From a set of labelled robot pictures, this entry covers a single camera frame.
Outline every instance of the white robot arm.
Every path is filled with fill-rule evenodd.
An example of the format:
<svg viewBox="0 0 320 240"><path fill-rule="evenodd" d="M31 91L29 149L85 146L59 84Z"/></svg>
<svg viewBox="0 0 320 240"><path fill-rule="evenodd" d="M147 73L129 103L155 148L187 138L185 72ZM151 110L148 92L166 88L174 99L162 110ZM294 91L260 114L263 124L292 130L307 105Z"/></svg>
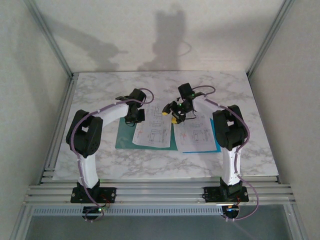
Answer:
<svg viewBox="0 0 320 240"><path fill-rule="evenodd" d="M83 188L91 190L99 188L96 151L100 146L102 129L122 117L124 117L127 124L136 124L144 121L144 109L139 108L145 103L145 99L146 94L135 88L129 96L117 97L116 100L121 102L106 106L103 111L97 110L95 113L89 113L84 110L78 110L76 112L66 136L66 142L70 145L70 150L75 151L78 154L78 158L80 158L78 159L78 164L80 164L78 188L82 190Z"/></svg>
<svg viewBox="0 0 320 240"><path fill-rule="evenodd" d="M192 100L193 109L196 112L200 112L213 119L213 113L219 110L223 110L222 108L215 106L208 101L206 101L205 96L199 96ZM235 185L240 182L238 175L240 174L240 153L238 153L236 168L235 169L235 158L236 158L236 150L237 147L233 147L232 150L228 150L225 147L221 148L223 155L223 175L222 180L229 186Z"/></svg>
<svg viewBox="0 0 320 240"><path fill-rule="evenodd" d="M194 92L189 83L178 87L180 96L177 101L167 104L163 115L172 114L172 123L179 124L186 120L186 114L201 112L213 119L215 137L222 148L223 174L220 187L211 197L212 202L233 202L245 193L240 175L240 153L242 146L248 141L248 127L243 121L240 109L236 105L229 107L206 98L202 92Z"/></svg>
<svg viewBox="0 0 320 240"><path fill-rule="evenodd" d="M122 103L115 105L102 113L97 113L93 115L94 117L100 117L103 120L102 128L104 128L109 123L127 116L129 110L129 105ZM89 155L87 157L81 156L81 167L82 173L87 188L93 188L99 181L97 170L96 170L96 153ZM78 182L83 186L83 182L79 177Z"/></svg>

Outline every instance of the purple cable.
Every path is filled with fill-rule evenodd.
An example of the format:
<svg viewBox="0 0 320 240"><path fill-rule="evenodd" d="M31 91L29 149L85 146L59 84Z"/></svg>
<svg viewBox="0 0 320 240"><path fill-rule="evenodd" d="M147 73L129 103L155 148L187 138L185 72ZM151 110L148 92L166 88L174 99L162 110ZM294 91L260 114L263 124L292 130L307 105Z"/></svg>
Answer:
<svg viewBox="0 0 320 240"><path fill-rule="evenodd" d="M78 169L79 169L79 174L80 174L80 178L81 178L81 181L82 181L82 184L83 184L83 188L84 188L84 191L86 193L86 195L88 196L88 198L92 201L92 203L94 203L98 208L101 208L101 213L102 213L102 216L100 218L97 218L95 220L91 220L91 223L94 222L94 221L97 221L97 220L100 220L101 218L103 218L103 216L105 215L105 212L104 210L102 209L102 206L99 205L99 203L97 203L90 195L88 189L87 189L87 185L86 185L86 182L83 180L84 179L84 174L83 174L83 171L82 171L82 166L81 166L81 156L80 154L76 151L75 149L75 143L74 143L74 140L75 140L75 134L76 134L76 131L77 129L79 128L79 126L90 116L92 115L95 115L95 114L98 114L98 113L101 113L109 108L112 108L116 105L119 105L119 104L124 104L124 103L127 103L127 102L137 102L139 104L150 104L154 99L155 99L155 95L153 94L153 92L147 88L139 88L139 90L146 90L148 91L149 93L151 93L152 95L152 99L151 101L148 101L148 102L142 102L142 101L139 101L139 100L136 100L136 99L128 99L128 100L124 100L124 101L118 101L118 102L115 102L113 104L110 104L110 105L107 105L99 110L96 110L96 111L93 111L93 112L90 112L89 114L85 115L74 127L72 133L71 133L71 142L70 142L70 145L71 145L71 149L72 151L74 152L74 154L77 156L77 165L78 165ZM85 221L87 221L87 215L88 213L92 210L89 209L86 214L85 214Z"/></svg>
<svg viewBox="0 0 320 240"><path fill-rule="evenodd" d="M216 92L216 88L215 88L214 86L210 86L210 85L196 86L196 87L192 88L192 90L194 90L194 89L199 89L199 88L212 88L212 89L213 89L213 91L210 91L210 92L208 92L208 93L205 93L205 94L204 94L205 97L208 96L209 94L213 94L213 93Z"/></svg>
<svg viewBox="0 0 320 240"><path fill-rule="evenodd" d="M250 139L250 130L249 130L249 127L248 127L248 125L245 123L245 121L244 121L239 115L237 115L234 111L230 110L230 109L227 108L226 106L219 105L218 103L216 103L216 102L214 102L214 101L212 101L212 100L210 100L210 99L207 99L207 98L206 98L205 100L206 100L207 102L215 105L215 106L218 106L218 107L220 107L220 108L222 108L222 109L227 110L229 113L231 113L233 116L235 116L235 117L243 124L243 126L244 126L245 129L246 129L246 132L248 133L248 136L247 136L246 140L244 141L244 143L235 150L234 173L237 174L237 173L238 173L238 169L237 169L238 152L239 152L239 150L240 150L241 148L244 147L244 145L246 145L246 144L248 143L248 141L249 141L249 139ZM250 214L248 214L248 215L246 215L246 216L243 216L243 217L240 217L240 218L234 218L235 221L243 220L243 219L246 219L246 218L250 217L251 215L253 215L253 214L258 210L258 207L259 207L259 195L258 195L256 189L254 188L254 186L252 186L249 182L247 182L246 180L244 180L244 179L240 176L240 174L238 174L237 177L238 177L241 181L243 181L245 184L249 185L250 188L252 188L252 190L253 190L253 192L254 192L254 194L255 194L255 196L256 196L256 206L255 206L254 210L253 210Z"/></svg>

